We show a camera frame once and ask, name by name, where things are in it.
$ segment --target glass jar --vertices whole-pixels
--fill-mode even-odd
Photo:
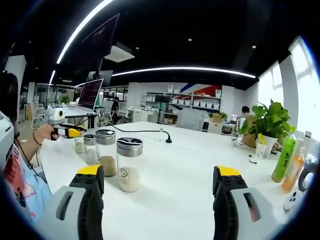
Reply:
[[[143,142],[137,138],[122,137],[116,142],[119,187],[124,192],[133,193],[140,188],[142,150]]]
[[[85,138],[83,136],[77,136],[74,138],[74,147],[77,154],[83,154],[86,151]]]
[[[98,164],[98,154],[96,150],[96,136],[94,134],[84,135],[85,161],[89,165]]]
[[[99,163],[103,166],[104,176],[112,177],[117,174],[116,132],[100,129],[95,132],[96,152]]]

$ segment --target metal jar lid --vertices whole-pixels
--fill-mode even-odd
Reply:
[[[84,135],[83,142],[85,145],[96,145],[96,136],[94,134]]]
[[[95,140],[97,144],[112,145],[116,143],[116,132],[108,129],[95,131]]]
[[[116,151],[126,157],[138,157],[142,154],[143,142],[133,137],[121,137],[116,141]]]

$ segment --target curved led light strip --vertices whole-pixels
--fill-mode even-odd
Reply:
[[[104,7],[106,7],[109,3],[111,3],[113,0],[104,0],[102,1],[98,6],[96,6],[89,14],[85,17],[85,19],[82,20],[82,22],[79,24],[79,26],[74,30],[68,41],[66,42],[65,46],[63,47],[58,60],[56,61],[56,64],[60,64],[62,61],[62,58],[65,56],[67,50],[75,40],[75,38],[78,36],[78,34],[81,32],[81,30],[90,22],[91,19],[94,18],[95,15],[97,15]],[[56,71],[52,72],[50,83],[52,82],[52,79],[55,76]]]
[[[248,78],[256,78],[254,75],[242,73],[239,71],[231,71],[231,70],[224,70],[218,68],[209,68],[209,67],[195,67],[195,66],[170,66],[170,67],[157,67],[157,68],[148,68],[148,69],[141,69],[141,70],[134,70],[134,71],[126,71],[121,73],[113,74],[112,77],[121,76],[126,74],[135,74],[135,73],[142,73],[142,72],[152,72],[152,71],[163,71],[163,70],[197,70],[197,71],[212,71],[212,72],[221,72],[227,74],[236,74],[245,76]]]

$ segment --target bracelet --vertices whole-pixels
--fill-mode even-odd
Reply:
[[[36,142],[36,144],[38,144],[39,146],[42,146],[42,144],[38,143],[38,141],[36,140],[35,132],[32,133],[32,136],[33,136],[33,139]]]

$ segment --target black ceiling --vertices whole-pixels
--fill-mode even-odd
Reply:
[[[71,85],[83,83],[97,62],[79,65],[73,61],[73,55],[90,32],[117,13],[120,17],[114,41],[131,48],[135,58],[120,63],[104,60],[102,70],[115,73],[190,66],[234,70],[258,77],[275,61],[286,57],[288,46],[301,34],[290,6],[281,1],[114,0],[82,30],[57,66],[58,56],[73,30],[101,1],[26,0],[15,11],[5,28],[12,38],[4,46],[14,41],[12,55],[25,55],[24,84],[49,83],[53,70],[54,84],[62,84],[62,80],[72,80]],[[247,89],[257,79],[179,70],[115,76],[111,81],[113,85],[188,82]]]

